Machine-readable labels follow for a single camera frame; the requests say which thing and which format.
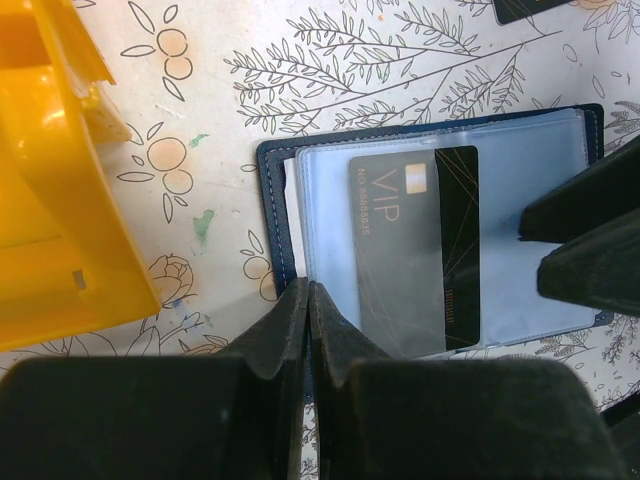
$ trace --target yellow plastic container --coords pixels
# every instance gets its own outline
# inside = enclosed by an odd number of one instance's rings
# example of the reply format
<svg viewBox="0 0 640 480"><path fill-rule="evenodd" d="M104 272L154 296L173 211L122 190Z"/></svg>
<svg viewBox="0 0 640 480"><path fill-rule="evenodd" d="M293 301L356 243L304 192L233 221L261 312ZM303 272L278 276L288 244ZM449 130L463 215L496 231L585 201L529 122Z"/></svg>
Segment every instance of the yellow plastic container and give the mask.
<svg viewBox="0 0 640 480"><path fill-rule="evenodd" d="M130 134L70 0L0 0L0 350L160 310L94 142Z"/></svg>

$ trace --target card chip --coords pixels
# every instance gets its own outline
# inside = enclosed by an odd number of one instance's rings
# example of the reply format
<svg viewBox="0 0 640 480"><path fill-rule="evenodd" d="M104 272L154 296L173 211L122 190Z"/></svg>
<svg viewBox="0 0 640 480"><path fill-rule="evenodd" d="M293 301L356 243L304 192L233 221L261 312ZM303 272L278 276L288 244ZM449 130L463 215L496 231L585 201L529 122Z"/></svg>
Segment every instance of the card chip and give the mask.
<svg viewBox="0 0 640 480"><path fill-rule="evenodd" d="M404 167L407 178L407 194L425 193L427 191L427 164L414 163Z"/></svg>

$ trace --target white table surface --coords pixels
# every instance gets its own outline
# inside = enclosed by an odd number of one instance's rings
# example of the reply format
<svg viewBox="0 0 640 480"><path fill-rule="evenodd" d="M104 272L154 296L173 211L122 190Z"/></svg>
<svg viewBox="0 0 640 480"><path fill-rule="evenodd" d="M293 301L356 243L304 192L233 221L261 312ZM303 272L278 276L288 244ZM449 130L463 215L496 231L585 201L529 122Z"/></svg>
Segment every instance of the white table surface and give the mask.
<svg viewBox="0 0 640 480"><path fill-rule="evenodd" d="M489 0L175 1L74 0L134 132L100 150L105 173L166 308L4 353L0 368L38 355L206 355L266 313L261 140L588 102L605 107L607 152L640 132L639 0L579 0L505 27ZM467 356L554 358L602 409L639 389L637 336L638 320L618 315ZM307 408L305 480L315 442Z"/></svg>

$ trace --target card holder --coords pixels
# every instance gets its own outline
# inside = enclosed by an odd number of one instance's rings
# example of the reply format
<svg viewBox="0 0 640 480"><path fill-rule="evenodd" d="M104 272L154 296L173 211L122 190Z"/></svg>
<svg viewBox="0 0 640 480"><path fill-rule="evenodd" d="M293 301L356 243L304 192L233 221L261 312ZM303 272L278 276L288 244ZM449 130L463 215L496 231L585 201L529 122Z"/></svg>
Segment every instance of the card holder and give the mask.
<svg viewBox="0 0 640 480"><path fill-rule="evenodd" d="M569 109L456 130L299 150L298 187L308 276L322 282L342 314L364 331L349 207L349 162L354 157L472 145L479 152L482 198L482 333L477 347L519 343L591 326L591 309L537 294L537 266L557 245L518 240L522 209L587 167L582 112ZM424 354L430 353L426 348Z"/></svg>
<svg viewBox="0 0 640 480"><path fill-rule="evenodd" d="M598 159L602 158L604 151L604 113L602 107L592 104L575 108L578 108L584 114L588 161L590 164L595 163ZM335 145L374 138L393 138L397 135L420 134L448 127L483 126L491 122L534 117L559 110L562 109L517 112L429 125L383 127L311 137L287 138L262 143L257 150L257 166L260 174L265 219L270 240L270 253L278 292L282 293L287 283L296 277L295 258L292 250L287 219L287 206L285 203L285 185L287 179L284 174L284 162L294 158L299 148L314 145ZM613 316L610 312L601 312L596 316L595 325L610 323L612 318Z"/></svg>

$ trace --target black card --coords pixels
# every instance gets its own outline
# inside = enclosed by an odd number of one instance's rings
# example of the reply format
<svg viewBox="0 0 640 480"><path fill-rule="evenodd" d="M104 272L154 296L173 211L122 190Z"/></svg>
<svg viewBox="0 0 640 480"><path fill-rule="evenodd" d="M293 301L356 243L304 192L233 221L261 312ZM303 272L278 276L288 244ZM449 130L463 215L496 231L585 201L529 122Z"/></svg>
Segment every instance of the black card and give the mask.
<svg viewBox="0 0 640 480"><path fill-rule="evenodd" d="M447 350L480 341L478 150L436 150Z"/></svg>
<svg viewBox="0 0 640 480"><path fill-rule="evenodd" d="M447 168L443 189L436 166L440 164ZM476 344L480 333L476 149L357 157L349 168L363 333L396 358ZM456 169L471 180L475 177L475 191L471 190L475 204L470 205L465 191L470 188L468 180ZM450 203L445 210L441 210L441 190ZM451 225L441 225L441 214ZM475 246L466 243L471 236ZM474 261L475 270L469 270ZM465 299L467 295L476 298Z"/></svg>
<svg viewBox="0 0 640 480"><path fill-rule="evenodd" d="M571 0L493 0L498 23L506 25L550 8L559 7Z"/></svg>

